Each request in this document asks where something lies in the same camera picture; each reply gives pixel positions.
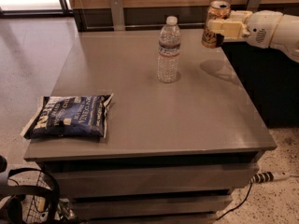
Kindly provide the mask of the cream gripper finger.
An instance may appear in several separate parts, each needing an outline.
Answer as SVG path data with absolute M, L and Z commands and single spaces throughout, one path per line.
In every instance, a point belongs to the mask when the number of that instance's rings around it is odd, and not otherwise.
M 230 19 L 232 21 L 246 22 L 252 15 L 251 11 L 247 10 L 232 10 L 230 14 Z
M 240 38 L 250 35 L 247 25 L 242 21 L 210 20 L 207 23 L 207 27 L 211 32 L 229 38 Z

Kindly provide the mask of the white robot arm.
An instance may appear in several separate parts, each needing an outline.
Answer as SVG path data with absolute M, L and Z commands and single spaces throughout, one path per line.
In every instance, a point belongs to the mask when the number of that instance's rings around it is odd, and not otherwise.
M 277 11 L 232 11 L 227 19 L 212 19 L 207 28 L 229 40 L 243 38 L 261 49 L 278 49 L 299 63 L 299 17 Z

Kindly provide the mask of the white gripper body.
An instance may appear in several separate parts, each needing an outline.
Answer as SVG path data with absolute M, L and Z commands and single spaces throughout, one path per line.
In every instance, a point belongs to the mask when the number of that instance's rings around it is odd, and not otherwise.
M 261 49 L 282 49 L 283 46 L 276 42 L 276 29 L 282 18 L 283 14 L 276 11 L 263 10 L 253 13 L 247 20 L 244 40 Z

